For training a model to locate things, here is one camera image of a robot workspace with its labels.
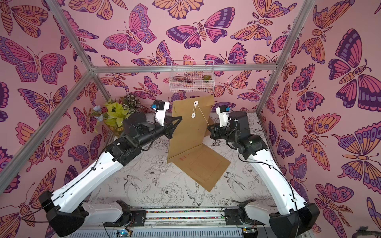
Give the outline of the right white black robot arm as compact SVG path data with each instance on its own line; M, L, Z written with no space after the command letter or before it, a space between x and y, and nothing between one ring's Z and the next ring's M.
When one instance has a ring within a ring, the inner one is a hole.
M273 159L264 140L250 131L246 112L232 112L229 107L217 108L219 123L208 126L212 139L225 140L238 152L240 161L247 163L260 176L277 211L271 212L253 200L239 204L238 212L244 223L259 221L271 227L278 238L296 238L311 230L320 212L314 203L308 203L291 185Z

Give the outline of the small green succulent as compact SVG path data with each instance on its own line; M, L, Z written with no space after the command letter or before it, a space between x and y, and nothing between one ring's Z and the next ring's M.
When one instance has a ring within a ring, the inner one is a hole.
M202 80L204 80L204 81L212 80L212 76L211 76L211 75L204 75L204 76L202 77Z

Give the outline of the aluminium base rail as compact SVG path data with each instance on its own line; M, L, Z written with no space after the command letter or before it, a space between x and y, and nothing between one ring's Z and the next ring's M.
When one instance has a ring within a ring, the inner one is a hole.
M145 209L133 211L131 225L84 226L71 238L274 238L271 227L240 219L235 208Z

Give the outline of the potted plant in glass vase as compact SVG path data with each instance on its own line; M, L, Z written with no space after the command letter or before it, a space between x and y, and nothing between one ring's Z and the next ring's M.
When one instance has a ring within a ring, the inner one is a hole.
M127 94L118 100L110 99L103 106L94 106L91 116L103 122L116 137L120 137L124 133L123 121L138 112L140 106L136 96Z

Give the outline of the aluminium frame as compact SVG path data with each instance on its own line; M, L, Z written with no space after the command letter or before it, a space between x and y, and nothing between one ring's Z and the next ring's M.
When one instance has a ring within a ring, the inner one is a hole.
M61 101L58 107L53 110L53 112L48 116L46 121L37 129L35 134L30 140L14 155L13 159L10 161L7 167L1 172L1 192L4 192L16 175L21 171L24 164L29 160L32 153L42 142L42 140L47 136L47 134L55 127L55 125L62 118L63 114L69 107L72 105L78 94L86 86L86 84L93 80L98 89L101 91L105 100L110 99L110 94L103 86L99 74L101 73L116 73L116 72L172 72L173 70L179 71L201 71L207 69L207 65L198 64L198 65L178 65L175 67L172 66L117 66L117 67L97 67L93 66L85 53L83 47L80 45L77 40L74 31L70 27L68 21L66 20L63 10L56 1L47 1L51 13L58 20L60 26L65 31L66 35L69 38L72 46L78 53L79 58L87 69L86 73L77 82L68 95ZM285 64L286 58L293 47L297 36L302 30L302 27L305 25L305 22L308 18L309 12L314 7L315 1L303 1L299 13L297 14L291 33L283 47L283 51L280 54L276 64L239 64L239 65L216 65L214 69L219 69L223 71L236 71L236 70L272 70L273 77L276 77L280 73L281 67Z

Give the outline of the kraft file bag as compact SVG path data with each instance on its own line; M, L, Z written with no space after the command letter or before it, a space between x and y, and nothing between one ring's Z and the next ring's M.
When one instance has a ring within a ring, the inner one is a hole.
M172 116L182 120L170 139L168 163L184 160L201 147L213 105L212 95L173 102Z
M208 118L208 125L207 125L207 127L211 126L211 125L214 125L214 121L213 121L213 119L211 117L209 117ZM204 136L205 137L210 137L210 131L209 131L209 129L206 129Z
M231 162L205 144L191 149L184 146L169 146L168 163L175 164L208 192L224 175Z

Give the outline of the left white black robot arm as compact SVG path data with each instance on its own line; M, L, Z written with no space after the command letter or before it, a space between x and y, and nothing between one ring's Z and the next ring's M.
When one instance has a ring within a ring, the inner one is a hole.
M131 210L122 200L91 204L84 199L140 155L145 145L162 136L172 139L182 117L166 116L163 111L157 116L154 122L147 121L143 113L134 113L124 119L124 135L109 144L91 166L62 188L39 196L47 221L59 237L71 235L84 224L110 223L122 227L133 222Z

